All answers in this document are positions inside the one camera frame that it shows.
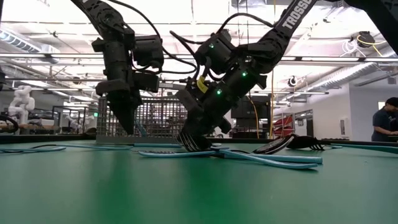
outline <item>black shirt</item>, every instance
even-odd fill
[[[396,131],[397,127],[397,114],[388,112],[384,108],[379,110],[373,115],[373,126],[380,127],[388,131]],[[390,141],[388,135],[373,131],[372,141],[388,142]]]

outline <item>green tabletop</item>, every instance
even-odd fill
[[[259,145],[224,146],[250,151]],[[322,156],[324,164],[300,171],[129,151],[3,154],[0,223],[398,222],[398,155],[347,147],[279,154]]]

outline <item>wire mesh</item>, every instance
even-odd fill
[[[139,138],[139,142],[151,142],[156,138],[156,142],[170,142],[166,140],[173,139],[178,134],[187,118],[184,106],[174,96],[143,97],[142,102],[143,105],[138,107],[134,115],[134,134],[128,135],[109,109],[106,98],[100,98],[97,140],[102,138],[116,142],[121,138]]]

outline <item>yellow tag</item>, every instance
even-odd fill
[[[203,93],[206,93],[206,91],[209,89],[203,82],[205,81],[205,77],[200,77],[197,81],[197,85],[200,91]]]

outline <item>person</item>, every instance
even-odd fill
[[[372,141],[389,142],[388,136],[398,135],[398,97],[389,98],[386,104],[373,115]]]

